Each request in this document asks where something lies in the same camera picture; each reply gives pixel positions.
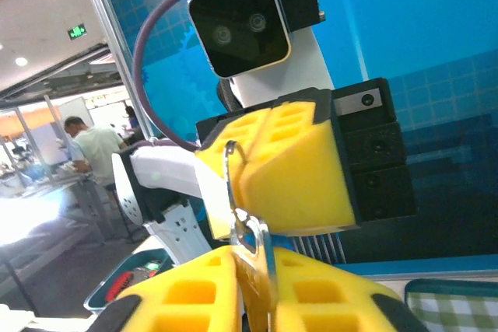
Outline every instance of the robot camera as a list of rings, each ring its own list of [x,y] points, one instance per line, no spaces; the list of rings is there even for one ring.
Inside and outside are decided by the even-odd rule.
[[[190,0],[212,70],[230,78],[284,61],[289,33],[279,0]]]

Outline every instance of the green checkered box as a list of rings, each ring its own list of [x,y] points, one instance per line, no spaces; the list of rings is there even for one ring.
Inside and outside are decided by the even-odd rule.
[[[498,332],[498,284],[417,279],[405,301],[431,332]]]

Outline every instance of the red object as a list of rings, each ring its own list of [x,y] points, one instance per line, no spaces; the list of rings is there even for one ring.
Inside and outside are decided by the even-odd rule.
[[[123,289],[128,287],[132,280],[133,273],[131,271],[126,271],[121,274],[107,291],[106,301],[114,301],[116,297],[123,291]]]

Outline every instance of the blue backdrop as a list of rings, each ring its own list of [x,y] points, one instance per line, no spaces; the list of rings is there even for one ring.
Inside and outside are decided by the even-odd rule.
[[[161,0],[111,1],[133,50],[142,22]],[[341,234],[346,257],[487,254],[480,258],[496,267],[490,254],[498,253],[498,2],[319,2],[327,22],[314,32],[335,86],[366,75],[390,81],[420,208],[416,218]],[[189,140],[197,121],[224,112],[185,2],[154,29],[143,74],[155,110]]]

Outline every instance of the metal clip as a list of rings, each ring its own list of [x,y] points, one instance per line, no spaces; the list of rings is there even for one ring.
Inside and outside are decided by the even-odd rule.
[[[276,279],[275,256],[273,254],[272,239],[268,226],[262,219],[248,214],[241,208],[237,207],[233,196],[233,189],[230,179],[229,158],[235,151],[240,153],[242,162],[247,163],[247,157],[239,143],[228,141],[225,145],[224,152],[224,177],[230,208],[232,210],[232,222],[230,224],[230,244],[233,248],[233,254],[237,264],[237,279],[241,284],[244,302],[246,303],[247,312],[257,326],[251,329],[266,330],[270,315],[276,308],[278,302],[278,289]],[[244,239],[246,235],[254,236],[254,247],[249,245]],[[254,315],[263,311],[266,313],[261,321],[261,316]]]

